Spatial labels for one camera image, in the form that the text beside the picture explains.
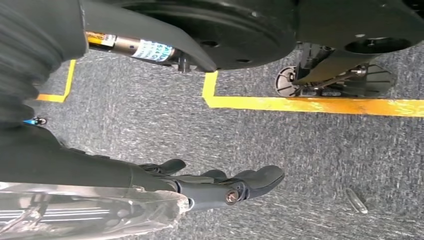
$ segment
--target clear plastic bag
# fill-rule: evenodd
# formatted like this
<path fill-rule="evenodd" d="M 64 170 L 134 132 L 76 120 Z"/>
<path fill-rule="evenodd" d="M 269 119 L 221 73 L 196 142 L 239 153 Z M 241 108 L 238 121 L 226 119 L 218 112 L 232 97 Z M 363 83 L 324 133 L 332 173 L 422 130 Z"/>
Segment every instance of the clear plastic bag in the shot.
<path fill-rule="evenodd" d="M 0 240 L 107 240 L 174 226 L 189 210 L 176 192 L 0 182 Z"/>

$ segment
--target yellow tape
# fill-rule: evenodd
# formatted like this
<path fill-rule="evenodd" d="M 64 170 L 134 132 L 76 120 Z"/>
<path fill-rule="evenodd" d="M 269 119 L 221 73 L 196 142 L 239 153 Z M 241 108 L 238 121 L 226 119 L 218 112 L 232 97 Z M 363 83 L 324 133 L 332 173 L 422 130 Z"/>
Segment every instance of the yellow tape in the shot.
<path fill-rule="evenodd" d="M 63 103 L 69 96 L 69 93 L 71 92 L 72 87 L 72 80 L 74 78 L 74 70 L 76 65 L 76 60 L 71 60 L 69 64 L 69 71 L 67 73 L 66 78 L 66 86 L 65 86 L 65 92 L 63 95 L 50 95 L 50 94 L 40 94 L 38 95 L 37 100 L 40 101 L 48 101 L 48 102 L 56 102 L 56 103 Z"/>
<path fill-rule="evenodd" d="M 210 108 L 424 117 L 424 100 L 215 96 L 218 72 L 207 73 L 202 97 Z"/>

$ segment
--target bolt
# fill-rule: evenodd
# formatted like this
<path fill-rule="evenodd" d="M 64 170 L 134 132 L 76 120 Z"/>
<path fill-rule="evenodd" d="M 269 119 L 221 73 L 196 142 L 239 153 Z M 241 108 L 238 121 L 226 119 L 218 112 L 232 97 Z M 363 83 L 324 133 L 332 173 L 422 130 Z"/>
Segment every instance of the bolt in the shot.
<path fill-rule="evenodd" d="M 225 196 L 225 201 L 228 205 L 233 205 L 237 202 L 239 194 L 235 190 L 230 190 Z"/>
<path fill-rule="evenodd" d="M 374 40 L 369 41 L 368 47 L 374 47 L 376 45 Z"/>

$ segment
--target metal cylinder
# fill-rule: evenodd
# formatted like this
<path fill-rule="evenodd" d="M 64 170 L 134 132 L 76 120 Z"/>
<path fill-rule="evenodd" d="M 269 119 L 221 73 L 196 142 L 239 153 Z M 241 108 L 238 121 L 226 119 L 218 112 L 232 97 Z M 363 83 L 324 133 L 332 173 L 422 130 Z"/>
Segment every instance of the metal cylinder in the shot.
<path fill-rule="evenodd" d="M 90 48 L 133 58 L 164 62 L 176 55 L 172 46 L 158 42 L 97 32 L 86 32 Z"/>

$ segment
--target sticker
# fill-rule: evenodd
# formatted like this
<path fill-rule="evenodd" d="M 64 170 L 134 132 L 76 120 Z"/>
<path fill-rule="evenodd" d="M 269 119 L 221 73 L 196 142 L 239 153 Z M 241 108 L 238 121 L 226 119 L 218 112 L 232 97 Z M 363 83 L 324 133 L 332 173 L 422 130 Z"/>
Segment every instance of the sticker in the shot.
<path fill-rule="evenodd" d="M 86 31 L 85 33 L 87 34 L 88 42 L 92 44 L 113 47 L 115 40 L 117 39 L 117 36 L 112 34 L 96 33 L 91 31 Z"/>
<path fill-rule="evenodd" d="M 170 57 L 172 52 L 173 47 L 171 46 L 142 39 L 137 51 L 131 57 L 163 62 Z"/>

